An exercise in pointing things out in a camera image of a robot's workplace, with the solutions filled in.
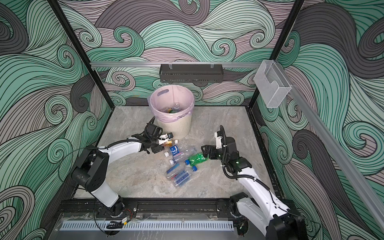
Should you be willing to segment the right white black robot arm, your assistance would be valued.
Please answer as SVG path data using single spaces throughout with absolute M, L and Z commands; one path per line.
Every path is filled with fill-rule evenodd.
M 235 200 L 235 209 L 247 218 L 267 240 L 307 240 L 306 223 L 296 209 L 279 200 L 259 178 L 251 163 L 240 156 L 235 139 L 215 137 L 216 144 L 201 147 L 203 156 L 220 160 L 227 178 L 238 180 L 249 192 Z

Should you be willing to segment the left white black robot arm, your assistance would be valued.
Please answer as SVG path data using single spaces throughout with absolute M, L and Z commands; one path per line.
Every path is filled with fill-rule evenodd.
M 104 147 L 86 147 L 77 157 L 70 177 L 86 192 L 95 197 L 112 218 L 123 214 L 125 205 L 122 197 L 106 182 L 108 166 L 127 155 L 139 152 L 158 153 L 164 149 L 163 144 L 174 138 L 173 133 L 164 133 L 163 129 L 148 123 L 140 134 L 132 135 Z

